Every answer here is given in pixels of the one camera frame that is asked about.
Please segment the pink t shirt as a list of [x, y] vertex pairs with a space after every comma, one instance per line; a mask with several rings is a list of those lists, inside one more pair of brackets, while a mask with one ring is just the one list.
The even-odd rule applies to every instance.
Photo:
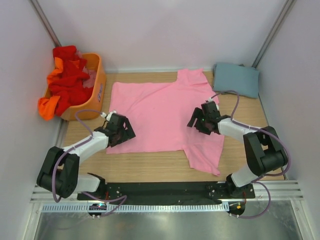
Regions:
[[191, 168], [219, 176], [224, 136], [187, 126], [194, 109], [213, 95], [201, 68], [179, 70], [174, 82], [115, 82], [109, 109], [126, 116], [136, 136], [106, 153], [183, 150]]

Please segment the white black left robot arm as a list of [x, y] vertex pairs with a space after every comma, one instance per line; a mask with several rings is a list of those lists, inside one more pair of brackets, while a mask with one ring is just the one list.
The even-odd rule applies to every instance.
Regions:
[[50, 191], [55, 202], [74, 193], [79, 200], [101, 200], [107, 195], [105, 179], [93, 173], [80, 175], [80, 166], [97, 152], [131, 140], [136, 134], [126, 116], [116, 111], [100, 115], [104, 118], [103, 125], [89, 136], [70, 146], [53, 146], [48, 150], [36, 183]]

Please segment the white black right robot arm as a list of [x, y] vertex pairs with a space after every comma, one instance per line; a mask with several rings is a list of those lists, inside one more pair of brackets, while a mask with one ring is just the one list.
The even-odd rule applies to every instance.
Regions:
[[243, 197], [254, 182], [291, 164], [290, 154], [273, 127], [250, 126], [235, 120], [232, 115], [221, 115], [214, 101], [196, 107], [187, 126], [206, 135], [215, 133], [244, 144], [246, 164], [229, 174], [224, 184], [229, 198]]

